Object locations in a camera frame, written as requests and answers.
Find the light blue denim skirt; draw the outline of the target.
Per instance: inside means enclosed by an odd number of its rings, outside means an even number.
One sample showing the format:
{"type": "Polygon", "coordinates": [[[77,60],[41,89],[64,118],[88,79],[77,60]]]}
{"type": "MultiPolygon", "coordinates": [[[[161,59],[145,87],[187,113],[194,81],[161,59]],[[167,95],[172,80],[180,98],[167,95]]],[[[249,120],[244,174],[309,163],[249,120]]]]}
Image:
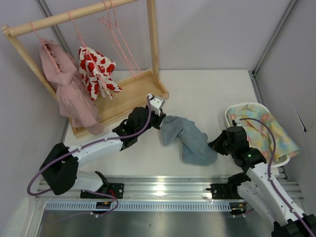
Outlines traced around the light blue denim skirt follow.
{"type": "Polygon", "coordinates": [[[207,166],[213,164],[218,154],[209,147],[208,136],[195,123],[178,116],[166,116],[161,123],[162,143],[172,144],[177,138],[182,144],[182,161],[186,164],[207,166]]]}

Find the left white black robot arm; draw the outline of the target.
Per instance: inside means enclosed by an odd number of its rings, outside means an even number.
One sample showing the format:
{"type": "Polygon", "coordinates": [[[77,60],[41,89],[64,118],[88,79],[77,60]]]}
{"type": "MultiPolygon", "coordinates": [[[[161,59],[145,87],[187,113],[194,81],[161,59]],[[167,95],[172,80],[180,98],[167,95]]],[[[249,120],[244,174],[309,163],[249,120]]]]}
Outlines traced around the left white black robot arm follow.
{"type": "Polygon", "coordinates": [[[165,116],[163,111],[156,113],[148,107],[136,107],[127,119],[101,138],[73,147],[58,143],[40,167],[50,191],[59,196],[70,190],[80,190],[82,198],[109,194],[110,183],[101,172],[85,172],[80,167],[131,147],[148,129],[159,129],[165,116]]]}

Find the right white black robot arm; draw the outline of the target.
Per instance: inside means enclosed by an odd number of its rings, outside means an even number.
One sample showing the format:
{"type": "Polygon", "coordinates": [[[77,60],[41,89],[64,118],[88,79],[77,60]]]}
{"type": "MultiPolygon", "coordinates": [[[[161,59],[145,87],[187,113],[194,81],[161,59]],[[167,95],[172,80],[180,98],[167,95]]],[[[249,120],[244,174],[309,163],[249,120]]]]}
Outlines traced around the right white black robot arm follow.
{"type": "Polygon", "coordinates": [[[243,199],[273,226],[273,237],[314,237],[316,217],[306,214],[272,174],[261,152],[252,148],[246,131],[231,126],[209,143],[221,155],[231,155],[241,173],[228,178],[225,184],[211,184],[213,199],[243,199]]]}

